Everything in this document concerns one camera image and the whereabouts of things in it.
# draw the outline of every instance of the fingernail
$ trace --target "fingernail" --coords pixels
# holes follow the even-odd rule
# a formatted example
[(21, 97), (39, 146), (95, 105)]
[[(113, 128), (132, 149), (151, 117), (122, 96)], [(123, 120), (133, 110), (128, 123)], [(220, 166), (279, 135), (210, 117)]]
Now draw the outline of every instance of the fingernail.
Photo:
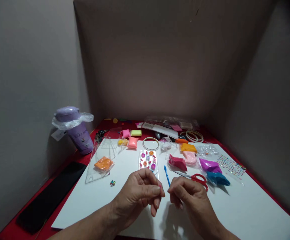
[(152, 188), (152, 193), (155, 194), (155, 195), (160, 194), (160, 187), (159, 186), (154, 186)]

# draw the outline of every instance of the orange clay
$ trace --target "orange clay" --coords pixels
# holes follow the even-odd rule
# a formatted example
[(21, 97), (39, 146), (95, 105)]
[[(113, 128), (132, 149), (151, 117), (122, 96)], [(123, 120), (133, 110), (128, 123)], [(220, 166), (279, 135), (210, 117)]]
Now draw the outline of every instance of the orange clay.
[(101, 170), (108, 170), (112, 164), (113, 161), (111, 161), (109, 158), (102, 157), (97, 163), (94, 164), (94, 166)]

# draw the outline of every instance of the scissors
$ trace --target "scissors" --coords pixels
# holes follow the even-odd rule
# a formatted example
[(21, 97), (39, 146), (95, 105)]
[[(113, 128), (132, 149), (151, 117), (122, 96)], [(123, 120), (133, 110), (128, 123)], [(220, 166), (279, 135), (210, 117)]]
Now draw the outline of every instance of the scissors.
[(203, 175), (196, 173), (196, 174), (191, 176), (191, 175), (187, 175), (187, 174), (176, 172), (176, 171), (174, 171), (174, 172), (179, 174), (179, 175), (181, 175), (181, 176), (183, 176), (183, 177), (190, 178), (191, 180), (193, 180), (193, 181), (195, 181), (197, 183), (200, 183), (201, 185), (203, 185), (206, 188), (206, 192), (208, 192), (207, 180), (206, 180), (206, 178)]

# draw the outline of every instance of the white paper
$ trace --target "white paper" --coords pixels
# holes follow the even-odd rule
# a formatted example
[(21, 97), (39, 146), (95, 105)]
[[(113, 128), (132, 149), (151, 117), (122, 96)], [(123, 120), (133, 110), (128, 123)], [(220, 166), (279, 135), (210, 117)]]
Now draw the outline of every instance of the white paper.
[[(218, 144), (214, 146), (220, 154), (228, 154)], [(143, 150), (142, 141), (138, 141), (136, 151), (124, 150), (115, 159), (115, 166), (108, 177), (85, 184), (87, 169), (54, 221), (52, 227), (66, 228), (83, 219), (97, 209), (109, 203), (121, 190), (128, 176), (138, 169), (138, 153)], [(160, 181), (166, 193), (161, 200), (156, 217), (150, 215), (146, 208), (139, 218), (120, 235), (148, 239), (201, 239), (189, 222), (186, 211), (177, 210), (170, 203), (167, 193), (168, 182), (164, 172), (166, 160), (157, 150)], [(183, 157), (177, 150), (173, 155)], [(219, 156), (211, 156), (209, 160), (216, 161)], [(169, 179), (178, 177), (167, 169)], [(200, 173), (197, 169), (188, 167), (188, 174)], [(111, 180), (116, 181), (110, 187)], [(290, 239), (290, 216), (284, 212), (247, 174), (243, 183), (233, 181), (230, 186), (216, 188), (215, 193), (208, 191), (214, 211), (222, 224), (241, 239)]]

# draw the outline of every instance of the table surface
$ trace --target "table surface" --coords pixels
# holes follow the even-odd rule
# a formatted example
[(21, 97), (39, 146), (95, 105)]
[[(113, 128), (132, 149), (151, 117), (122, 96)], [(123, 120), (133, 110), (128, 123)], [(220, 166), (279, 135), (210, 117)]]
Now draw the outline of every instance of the table surface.
[[(106, 130), (106, 129), (111, 129), (111, 128), (116, 128), (116, 127), (122, 127), (122, 129), (137, 129), (135, 123), (137, 123), (139, 121), (133, 121), (132, 123), (127, 123), (124, 122), (124, 125), (122, 125), (122, 123), (120, 121), (118, 121), (118, 123), (114, 124), (112, 120), (109, 121), (105, 121), (103, 120), (98, 127), (91, 133), (91, 138), (94, 139), (96, 133), (99, 130)], [(199, 132), (204, 136), (204, 143), (206, 142), (210, 142), (210, 143), (215, 143), (215, 144), (219, 144), (221, 148), (223, 148), (227, 154), (233, 159), (235, 160), (237, 163), (241, 164), (219, 141), (217, 141), (204, 127), (201, 127), (201, 129), (199, 130)], [(146, 137), (154, 137), (154, 134), (152, 131), (150, 130), (146, 130), (146, 129), (142, 129), (142, 136), (139, 138), (140, 140), (145, 139)], [(53, 174), (53, 176), (41, 187), (41, 189), (31, 198), (31, 200), (21, 209), (20, 212), (23, 211), (23, 209), (25, 209), (33, 199), (35, 199), (37, 197), (37, 195), (42, 192), (47, 186), (48, 184), (51, 183), (51, 181), (58, 175), (61, 173), (61, 171), (72, 161), (77, 161), (83, 164), (89, 164), (91, 158), (91, 154), (82, 156), (79, 152), (75, 152), (72, 156), (68, 157), (67, 160), (58, 168), (58, 170)], [(272, 195), (248, 172), (246, 171), (246, 173), (282, 208), (282, 206), (272, 197)], [(74, 189), (74, 187), (69, 191), (69, 193), (66, 195), (66, 197), (63, 199), (63, 201), (59, 204), (59, 206), (56, 208), (56, 210), (53, 212), (53, 214), (51, 215), (51, 217), (46, 221), (45, 225), (43, 226), (42, 230), (40, 231), (40, 233), (36, 233), (34, 235), (31, 235), (29, 233), (27, 233), (26, 231), (24, 231), (22, 228), (20, 228), (17, 224), (16, 224), (16, 218), (18, 217), (19, 213), (10, 221), (10, 223), (2, 230), (2, 232), (0, 233), (0, 240), (7, 240), (7, 239), (47, 239), (50, 236), (54, 235), (57, 231), (57, 229), (53, 229), (51, 228), (52, 223), (54, 222), (54, 220), (56, 219), (56, 217), (58, 216), (60, 210), (62, 209), (62, 207), (64, 206), (66, 200), (68, 199), (69, 195), (71, 194), (72, 190)], [(124, 236), (117, 236), (116, 239), (127, 239), (128, 237), (124, 237)]]

